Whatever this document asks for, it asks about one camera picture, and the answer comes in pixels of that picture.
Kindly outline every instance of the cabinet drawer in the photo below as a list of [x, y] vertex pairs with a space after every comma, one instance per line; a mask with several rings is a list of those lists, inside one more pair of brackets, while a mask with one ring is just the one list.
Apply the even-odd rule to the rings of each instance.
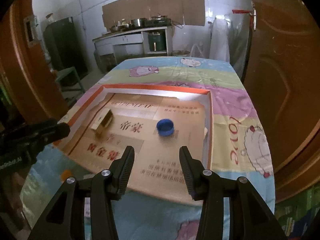
[[142, 43], [142, 36], [141, 33], [117, 36], [111, 38], [111, 43], [112, 45]]
[[97, 47], [99, 56], [113, 54], [113, 46], [111, 43]]

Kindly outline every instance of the small cardboard box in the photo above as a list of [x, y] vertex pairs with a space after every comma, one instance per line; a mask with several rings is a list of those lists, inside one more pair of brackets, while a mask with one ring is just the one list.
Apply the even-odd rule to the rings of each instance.
[[95, 119], [91, 129], [95, 131], [95, 133], [101, 134], [103, 129], [107, 127], [112, 120], [112, 112], [109, 108], [105, 108], [101, 111], [99, 116]]

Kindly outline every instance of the cardboard sheet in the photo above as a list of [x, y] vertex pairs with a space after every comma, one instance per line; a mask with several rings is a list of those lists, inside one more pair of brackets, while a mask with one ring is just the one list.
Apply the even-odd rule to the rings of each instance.
[[128, 7], [131, 20], [150, 17], [147, 0], [128, 0]]
[[[113, 120], [98, 136], [88, 128], [104, 108]], [[174, 122], [174, 133], [161, 137], [156, 130], [160, 119]], [[180, 101], [151, 95], [107, 94], [90, 110], [87, 118], [63, 151], [81, 166], [97, 173], [122, 156], [127, 145], [135, 150], [128, 187], [159, 198], [195, 204], [188, 194], [179, 163], [183, 145], [193, 158], [202, 158], [205, 109], [197, 101]]]
[[148, 0], [151, 16], [167, 15], [183, 24], [182, 0]]
[[102, 6], [102, 11], [103, 24], [107, 29], [115, 24], [114, 21], [116, 21], [116, 23], [122, 19], [126, 19], [127, 22], [130, 21], [128, 0], [118, 0], [108, 3]]
[[182, 0], [185, 25], [205, 25], [204, 0]]

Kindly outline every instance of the blue cap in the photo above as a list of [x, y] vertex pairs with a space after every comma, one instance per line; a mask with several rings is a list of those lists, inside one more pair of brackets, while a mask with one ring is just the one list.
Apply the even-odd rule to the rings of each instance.
[[162, 119], [157, 123], [157, 130], [160, 136], [169, 136], [173, 134], [173, 122], [170, 119]]

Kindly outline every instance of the cardboard panel on wall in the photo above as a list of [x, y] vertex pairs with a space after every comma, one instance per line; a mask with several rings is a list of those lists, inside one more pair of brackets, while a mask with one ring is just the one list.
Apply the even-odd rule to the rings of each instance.
[[150, 15], [167, 15], [168, 18], [183, 24], [182, 0], [148, 0]]
[[108, 29], [118, 21], [126, 19], [130, 21], [130, 14], [128, 8], [128, 0], [118, 0], [102, 6], [102, 19], [104, 26]]
[[204, 0], [182, 0], [182, 6], [185, 25], [204, 26]]
[[147, 0], [128, 0], [128, 7], [131, 20], [150, 17]]

